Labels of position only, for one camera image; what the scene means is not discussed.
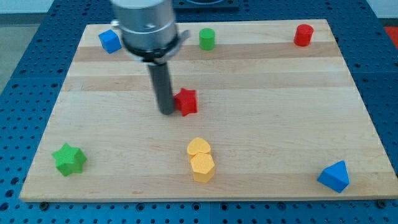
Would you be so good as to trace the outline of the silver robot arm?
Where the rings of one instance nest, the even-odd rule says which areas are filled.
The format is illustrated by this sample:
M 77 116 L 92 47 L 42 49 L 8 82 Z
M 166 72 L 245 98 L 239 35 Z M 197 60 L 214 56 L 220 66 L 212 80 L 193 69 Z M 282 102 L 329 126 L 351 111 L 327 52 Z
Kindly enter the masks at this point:
M 177 55 L 190 31 L 180 32 L 171 0 L 111 0 L 124 48 L 147 65 L 159 111 L 175 111 L 172 81 L 167 62 Z

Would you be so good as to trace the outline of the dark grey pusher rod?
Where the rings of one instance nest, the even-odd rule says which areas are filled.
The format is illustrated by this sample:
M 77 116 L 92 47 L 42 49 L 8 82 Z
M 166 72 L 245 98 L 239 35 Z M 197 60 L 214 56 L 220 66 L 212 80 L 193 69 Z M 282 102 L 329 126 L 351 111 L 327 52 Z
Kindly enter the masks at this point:
M 159 111 L 164 115 L 170 115 L 175 111 L 174 95 L 167 63 L 148 64 L 152 86 L 155 92 Z

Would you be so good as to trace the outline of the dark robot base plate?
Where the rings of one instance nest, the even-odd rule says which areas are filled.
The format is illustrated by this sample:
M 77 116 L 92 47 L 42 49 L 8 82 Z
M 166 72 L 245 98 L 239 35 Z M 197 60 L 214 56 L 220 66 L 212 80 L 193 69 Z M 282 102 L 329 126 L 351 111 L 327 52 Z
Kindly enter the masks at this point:
M 173 0 L 175 9 L 238 9 L 240 0 Z

